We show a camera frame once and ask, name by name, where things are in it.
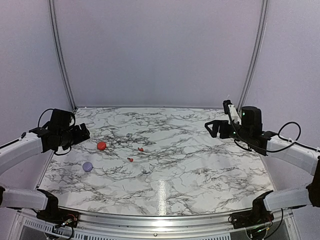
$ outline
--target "black cable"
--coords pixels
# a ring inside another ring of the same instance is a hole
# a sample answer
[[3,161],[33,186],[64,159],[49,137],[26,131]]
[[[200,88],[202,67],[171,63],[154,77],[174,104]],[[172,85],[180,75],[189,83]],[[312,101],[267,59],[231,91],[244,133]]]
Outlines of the black cable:
[[[279,137],[281,140],[289,141],[289,139],[284,138],[284,137],[282,137],[282,136],[280,136],[280,135],[279,135],[278,137]],[[312,147],[312,146],[307,146],[307,145],[301,144],[301,143],[299,143],[299,142],[296,142],[295,144],[297,144],[297,145],[299,145],[300,147],[303,147],[303,148],[305,148],[305,149],[317,151],[317,149],[314,148],[314,147]]]
[[48,236],[47,234],[46,234],[46,232],[43,232],[44,233],[44,236],[45,236],[45,238],[48,240],[59,240],[61,237],[59,236],[59,237],[53,237],[52,235],[51,236]]
[[40,120],[41,120],[41,118],[42,118],[42,116],[46,113],[46,112],[48,112],[48,111],[50,111],[50,110],[54,110],[53,108],[48,108],[47,110],[45,110],[41,115],[40,115],[40,117],[39,117],[39,120],[38,120],[38,127],[40,127]]
[[73,226],[71,226],[71,225],[70,225],[70,227],[71,227],[72,233],[71,233],[71,236],[70,236],[68,239],[66,239],[66,240],[70,240],[70,239],[72,239],[72,238],[74,237],[74,235],[75,235],[74,227],[73,227]]
[[273,225],[274,225],[274,222],[273,221],[271,221],[270,219],[269,219],[269,221],[270,221],[270,226],[269,226],[269,228],[271,228]]
[[[26,135],[27,135],[27,133],[26,133],[26,132],[23,132],[23,133],[21,134],[21,139],[23,139]],[[8,147],[8,146],[10,146],[11,144],[14,144],[14,143],[19,142],[19,141],[20,141],[20,139],[18,138],[18,139],[16,139],[16,140],[13,140],[13,141],[11,141],[11,142],[8,142],[8,143],[0,146],[0,149],[3,149],[3,148],[5,148],[5,147]]]
[[269,236],[265,237],[264,239],[270,238],[280,228],[283,220],[284,220],[284,210],[281,208],[281,220],[280,220],[279,225],[276,227],[276,229]]
[[72,129],[76,125],[76,116],[72,112],[70,112],[70,116],[73,119],[73,124],[69,126],[69,129]]
[[241,148],[241,149],[243,149],[243,150],[246,150],[246,151],[248,151],[248,152],[252,152],[252,150],[250,149],[250,148],[245,148],[245,147],[243,147],[243,146],[241,146],[239,143],[237,143],[237,142],[239,142],[239,141],[237,141],[237,140],[233,140],[234,141],[234,143],[235,143],[235,145],[237,145],[239,148]]
[[[248,147],[251,147],[252,149],[259,149],[259,150],[265,151],[265,152],[267,152],[267,153],[278,153],[278,152],[281,152],[281,151],[286,150],[286,149],[288,149],[288,148],[291,148],[293,145],[296,144],[296,142],[293,142],[292,144],[290,144],[290,145],[288,145],[288,146],[286,146],[286,147],[284,147],[284,148],[278,149],[278,150],[267,150],[267,149],[263,149],[263,148],[261,148],[261,147],[255,146],[255,145],[253,145],[253,144],[251,144],[251,143],[243,140],[242,137],[240,137],[240,135],[239,135],[239,133],[238,133],[236,127],[235,127],[235,123],[234,123],[234,121],[232,120],[232,117],[231,117],[231,114],[230,114],[230,111],[229,111],[229,110],[228,110],[228,116],[229,116],[229,120],[230,120],[230,122],[231,122],[231,125],[232,125],[232,127],[233,127],[233,130],[234,130],[234,132],[236,133],[236,135],[238,136],[238,138],[239,138],[242,142],[246,143],[246,144],[248,145]],[[297,126],[299,127],[299,134],[298,134],[298,137],[297,137],[296,140],[295,140],[295,141],[297,141],[297,140],[299,139],[300,135],[301,135],[301,127],[300,127],[300,125],[299,125],[297,122],[295,122],[295,121],[287,122],[285,125],[283,125],[283,126],[280,128],[280,131],[278,132],[278,135],[279,135],[279,133],[282,131],[282,129],[283,129],[285,126],[287,126],[288,124],[295,124],[295,125],[297,125]]]
[[70,146],[70,150],[68,152],[65,152],[65,153],[57,153],[56,151],[53,153],[54,155],[56,156],[64,156],[64,155],[67,155],[68,153],[71,152],[71,146]]

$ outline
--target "red bottle cap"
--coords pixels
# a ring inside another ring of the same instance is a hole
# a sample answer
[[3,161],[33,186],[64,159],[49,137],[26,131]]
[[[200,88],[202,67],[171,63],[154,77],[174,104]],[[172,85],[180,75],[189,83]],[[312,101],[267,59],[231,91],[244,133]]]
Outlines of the red bottle cap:
[[104,141],[101,141],[99,142],[97,145],[96,145],[96,148],[99,149],[99,150],[105,150],[107,147],[107,144],[104,142]]

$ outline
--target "purple bottle cap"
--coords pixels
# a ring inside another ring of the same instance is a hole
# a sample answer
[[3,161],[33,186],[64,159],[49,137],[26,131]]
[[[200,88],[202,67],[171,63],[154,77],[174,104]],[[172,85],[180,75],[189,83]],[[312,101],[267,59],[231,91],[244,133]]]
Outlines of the purple bottle cap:
[[82,168],[85,172],[90,172],[94,168],[94,166],[91,162],[87,161],[82,165]]

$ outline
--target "marble table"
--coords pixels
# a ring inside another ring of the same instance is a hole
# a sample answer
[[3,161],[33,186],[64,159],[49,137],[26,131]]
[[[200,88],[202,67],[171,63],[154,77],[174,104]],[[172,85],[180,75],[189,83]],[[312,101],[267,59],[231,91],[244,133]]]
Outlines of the marble table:
[[[54,156],[40,188],[59,205],[138,216],[182,216],[250,208],[272,190],[259,155],[204,128],[220,109],[80,108],[90,139]],[[104,141],[107,148],[97,150]],[[85,162],[93,164],[84,172]]]

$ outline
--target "wire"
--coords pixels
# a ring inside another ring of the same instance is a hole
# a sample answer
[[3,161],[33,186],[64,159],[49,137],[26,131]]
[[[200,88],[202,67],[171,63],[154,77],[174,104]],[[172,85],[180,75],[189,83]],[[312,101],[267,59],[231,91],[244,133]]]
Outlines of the wire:
[[46,112],[48,112],[48,111],[50,111],[50,110],[54,110],[53,108],[48,108],[47,110],[45,110],[41,115],[40,115],[40,117],[39,117],[39,120],[38,120],[38,127],[40,127],[40,120],[41,120],[41,118],[42,118],[42,116],[46,113]]
[[264,237],[263,237],[263,240],[265,240],[266,239],[266,236],[267,236],[267,234],[268,234],[268,228],[265,230],[265,235],[264,235]]
[[269,228],[271,228],[274,225],[274,223],[272,222],[272,220],[269,217],[268,217],[268,219],[269,219],[269,222],[270,222]]
[[71,225],[70,225],[70,227],[71,227],[72,233],[71,233],[71,236],[70,236],[68,239],[66,239],[66,240],[70,240],[70,239],[72,239],[72,238],[74,237],[74,235],[75,235],[74,227],[73,227],[73,226],[71,226]]
[[69,129],[72,129],[72,128],[76,125],[76,116],[75,116],[72,112],[70,112],[70,116],[71,116],[72,119],[73,119],[73,123],[72,123],[72,125],[69,127]]
[[64,155],[67,155],[68,153],[71,152],[71,146],[70,146],[70,150],[68,152],[65,152],[65,153],[57,153],[56,151],[53,153],[54,155],[56,156],[64,156]]
[[[75,235],[75,230],[74,230],[74,227],[73,226],[68,226],[68,227],[70,227],[71,228],[71,235],[70,235],[70,237],[68,237],[66,240],[71,240],[73,237],[74,237],[74,235]],[[44,233],[44,235],[45,235],[45,237],[46,237],[46,239],[52,239],[52,240],[60,240],[60,239],[62,239],[62,238],[65,238],[66,236],[64,236],[64,235],[61,235],[60,237],[58,237],[58,238],[55,238],[55,237],[53,237],[53,236],[48,236],[47,234],[46,234],[46,232],[45,231],[43,231],[43,233]]]
[[245,235],[246,235],[246,237],[247,237],[248,239],[252,240],[252,238],[248,236],[248,232],[245,232]]
[[31,208],[32,211],[34,211],[36,214],[38,214],[38,211],[34,210],[33,208]]
[[[239,133],[238,133],[236,127],[235,127],[235,123],[234,123],[234,121],[232,120],[232,117],[231,117],[231,114],[230,114],[230,111],[229,111],[229,110],[228,110],[228,117],[229,117],[229,120],[230,120],[230,122],[231,122],[231,125],[232,125],[233,130],[234,130],[234,132],[236,133],[236,135],[239,137],[239,139],[240,139],[242,142],[246,143],[246,144],[248,145],[248,147],[251,147],[252,149],[259,149],[259,150],[265,151],[265,152],[267,152],[267,153],[278,153],[278,152],[281,152],[281,151],[286,150],[286,149],[288,149],[288,148],[291,148],[293,145],[296,144],[296,142],[293,142],[292,144],[290,144],[290,145],[288,145],[288,146],[286,146],[286,147],[284,147],[284,148],[278,149],[278,150],[267,150],[267,149],[263,149],[263,148],[261,148],[261,147],[255,146],[255,145],[253,145],[253,144],[251,144],[251,143],[243,140],[242,137],[240,137],[240,135],[239,135]],[[278,135],[279,135],[279,133],[282,131],[282,129],[284,129],[284,127],[287,126],[287,125],[289,125],[289,124],[295,124],[295,125],[297,125],[297,126],[299,127],[299,134],[298,134],[298,137],[295,139],[295,141],[297,141],[297,140],[299,139],[300,135],[301,135],[301,127],[300,127],[300,125],[299,125],[297,122],[295,122],[295,121],[290,121],[290,122],[287,122],[285,125],[283,125],[283,126],[280,128],[280,131],[278,132]]]
[[20,139],[23,139],[26,135],[27,135],[27,133],[26,133],[26,132],[23,132],[23,133],[21,134],[21,137],[20,137],[20,138],[18,138],[18,139],[16,139],[16,140],[13,140],[13,141],[11,141],[11,142],[8,142],[8,143],[6,143],[6,144],[4,144],[4,145],[2,145],[2,146],[0,146],[0,149],[3,149],[3,148],[5,148],[5,147],[10,146],[11,144],[15,144],[15,143],[19,142]]
[[76,221],[77,220],[77,218],[75,217],[75,215],[73,215],[73,214],[68,214],[66,217],[68,217],[68,216],[72,216],[73,217],[73,221]]
[[248,151],[248,152],[252,152],[252,150],[248,147],[248,148],[245,148],[245,147],[243,147],[243,146],[241,146],[238,142],[239,141],[237,141],[237,140],[233,140],[234,141],[234,143],[235,143],[235,145],[237,145],[239,148],[241,148],[241,149],[243,149],[243,150],[246,150],[246,151]]
[[[278,135],[278,137],[281,139],[281,140],[284,140],[284,141],[289,141],[289,139],[287,138],[284,138],[280,135]],[[306,149],[309,149],[309,150],[313,150],[313,151],[318,151],[316,148],[312,147],[312,146],[307,146],[307,145],[304,145],[304,144],[301,144],[299,142],[295,142],[295,144],[299,145],[300,147],[303,147],[303,148],[306,148]]]
[[265,237],[264,239],[270,238],[280,228],[283,220],[284,220],[284,210],[281,208],[281,220],[280,220],[279,225],[276,227],[276,229],[269,236]]
[[233,221],[230,221],[230,218],[231,218],[231,216],[228,217],[228,222],[229,222],[230,224],[234,224]]

